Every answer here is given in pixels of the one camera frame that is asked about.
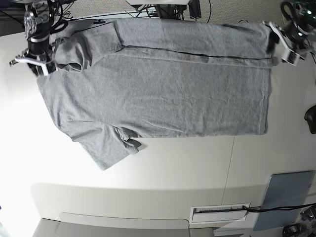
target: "white tabletop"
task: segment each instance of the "white tabletop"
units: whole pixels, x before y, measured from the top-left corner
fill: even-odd
[[[273,68],[267,134],[139,139],[138,154],[101,171],[80,144],[54,126],[27,65],[9,67],[25,47],[22,33],[0,38],[0,222],[13,237],[31,236],[41,217],[58,219],[71,202],[88,203],[80,210],[73,205],[82,214],[95,208],[104,216],[157,219],[188,219],[190,207],[198,205],[256,206],[272,174],[316,169],[316,136],[304,121],[316,104],[316,65],[310,57],[297,67]],[[53,190],[69,192],[68,199],[48,208],[54,193],[43,203],[35,197],[38,214],[30,191],[38,182],[57,184]],[[87,188],[60,185],[86,186],[106,198],[91,199]],[[38,184],[33,191],[38,187],[52,190]],[[313,195],[307,199],[315,201]],[[249,215],[218,231],[252,228],[254,220]]]

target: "floor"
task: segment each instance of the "floor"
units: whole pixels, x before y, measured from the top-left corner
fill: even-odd
[[[210,23],[237,23],[246,19],[249,22],[274,21],[283,24],[280,0],[211,0],[212,15]],[[202,18],[207,22],[210,5],[208,0],[200,0]],[[134,10],[125,0],[78,0],[71,7],[74,17],[102,14],[108,12]],[[184,12],[186,20],[191,20],[189,10]]]

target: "t-shirt sleeve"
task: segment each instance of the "t-shirt sleeve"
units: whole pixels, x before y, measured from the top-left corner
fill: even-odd
[[[70,121],[60,130],[79,142],[100,169],[105,170],[129,154],[138,152],[137,142],[121,139],[118,128],[96,121]]]

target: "gray t-shirt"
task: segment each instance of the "gray t-shirt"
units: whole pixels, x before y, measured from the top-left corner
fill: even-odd
[[[138,152],[131,137],[264,134],[269,35],[264,24],[70,22],[59,71],[38,85],[55,125],[107,169]]]

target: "cable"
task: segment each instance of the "cable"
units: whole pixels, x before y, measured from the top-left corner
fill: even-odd
[[[0,12],[3,13],[4,15],[7,15],[7,16],[10,17],[10,18],[12,18],[12,19],[15,20],[16,22],[20,23],[22,26],[24,26],[23,22],[20,21],[19,19],[15,18],[15,17],[13,17],[13,16],[11,16],[11,15],[9,15],[8,13],[6,13],[6,12],[4,12],[4,11],[1,11],[1,10],[0,10]]]
[[[133,15],[132,14],[130,14],[130,13],[128,13],[127,11],[125,11],[128,15],[130,15],[131,17],[133,17]]]
[[[52,35],[52,34],[61,32],[61,31],[63,31],[67,26],[68,26],[68,21],[66,21],[66,20],[59,21],[59,22],[57,22],[54,26],[51,27],[49,33]]]
[[[306,40],[307,40],[307,42],[308,42],[308,45],[311,47],[310,41],[309,41],[308,39],[306,39]],[[313,60],[314,60],[315,65],[316,65],[316,60],[315,60],[315,58],[314,58],[314,55],[312,54],[312,52],[310,52],[310,53],[311,53],[311,56],[312,56],[312,58],[313,58]]]
[[[80,19],[74,19],[74,17],[67,17],[67,16],[63,16],[63,18],[68,19],[70,21],[79,21]]]
[[[285,6],[287,6],[287,7],[290,9],[290,12],[291,12],[291,15],[292,15],[292,16],[289,15],[289,14],[285,11],[285,8],[284,8]],[[280,8],[281,8],[282,15],[286,18],[286,20],[288,20],[288,21],[291,21],[291,20],[297,21],[296,10],[295,10],[295,8],[293,7],[293,5],[292,5],[290,2],[288,2],[288,1],[283,1],[283,2],[281,3]]]
[[[151,18],[151,16],[149,15],[148,8],[146,8],[146,12],[147,12],[147,15],[149,16],[149,18]]]
[[[59,11],[59,1],[56,2],[56,9],[55,9],[55,16],[57,15],[57,12]]]
[[[79,21],[79,20],[84,20],[84,19],[89,19],[89,18],[94,18],[94,17],[101,17],[101,16],[116,16],[116,15],[124,15],[124,14],[128,14],[126,12],[122,12],[122,13],[114,13],[114,14],[104,14],[104,15],[97,15],[97,16],[88,16],[88,17],[81,17],[80,19],[74,18],[72,19],[73,21]]]
[[[58,19],[58,21],[57,21],[56,25],[57,25],[57,24],[59,24],[59,23],[61,22],[62,17],[63,17],[63,15],[64,15],[63,6],[62,6],[62,4],[60,4],[60,1],[58,1],[58,2],[59,2],[59,8],[60,8],[60,17],[59,17],[59,19]]]
[[[212,4],[211,4],[211,0],[208,0],[208,2],[209,2],[210,11],[209,11],[209,17],[208,17],[207,22],[209,23],[209,19],[211,19],[211,15],[212,15]]]
[[[73,1],[72,3],[68,4],[64,11],[65,11],[65,12],[66,12],[66,11],[69,11],[69,9],[74,5],[74,3],[75,3],[75,2]]]
[[[268,211],[292,211],[292,210],[297,210],[297,209],[314,206],[314,205],[316,205],[316,202],[311,203],[311,204],[306,204],[306,205],[300,205],[300,206],[279,206],[279,207],[275,207],[271,209],[253,209],[253,208],[248,208],[246,206],[242,206],[242,208],[248,212],[261,213],[261,212],[268,212]]]
[[[102,25],[98,25],[98,26],[86,28],[86,29],[83,29],[83,30],[80,30],[80,31],[75,31],[71,36],[73,36],[74,34],[80,33],[80,32],[82,32],[82,31],[86,31],[86,30],[89,30],[89,29],[93,29],[93,28],[97,28],[97,27],[100,27],[100,26],[104,26],[104,25],[106,25],[106,24],[108,24],[108,23],[104,23],[104,24],[102,24]]]

